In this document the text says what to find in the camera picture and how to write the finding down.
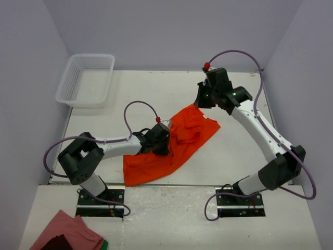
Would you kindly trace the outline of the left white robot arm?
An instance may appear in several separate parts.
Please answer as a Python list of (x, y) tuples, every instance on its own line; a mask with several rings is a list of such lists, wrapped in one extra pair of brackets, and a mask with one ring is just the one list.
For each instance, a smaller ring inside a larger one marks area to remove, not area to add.
[(106, 185), (95, 170), (102, 160), (118, 156), (135, 156), (153, 153), (167, 156), (171, 121), (158, 122), (151, 129), (134, 132), (131, 137), (110, 142), (94, 138), (85, 132), (77, 136), (59, 155), (58, 162), (73, 185), (86, 189), (97, 205), (107, 201)]

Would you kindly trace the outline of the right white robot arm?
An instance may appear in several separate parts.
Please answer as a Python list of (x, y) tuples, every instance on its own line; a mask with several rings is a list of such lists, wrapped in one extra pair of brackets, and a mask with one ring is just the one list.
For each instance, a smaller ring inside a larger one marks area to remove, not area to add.
[(255, 108), (250, 93), (242, 86), (234, 88), (226, 69), (205, 71), (206, 78), (198, 83), (198, 94), (194, 102), (198, 108), (218, 106), (237, 120), (254, 139), (262, 151), (267, 164), (257, 173), (234, 183), (232, 198), (243, 205), (251, 194), (262, 190), (275, 190), (297, 177), (305, 158), (302, 146), (293, 146), (270, 124), (263, 128), (265, 117)]

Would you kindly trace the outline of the orange t shirt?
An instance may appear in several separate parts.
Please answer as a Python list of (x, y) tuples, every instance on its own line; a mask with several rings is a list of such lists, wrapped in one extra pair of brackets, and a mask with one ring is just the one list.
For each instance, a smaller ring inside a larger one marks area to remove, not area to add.
[(193, 104), (175, 114), (171, 118), (171, 123), (167, 156), (150, 152), (123, 157), (125, 186), (141, 185), (172, 174), (221, 127), (217, 121), (206, 118)]

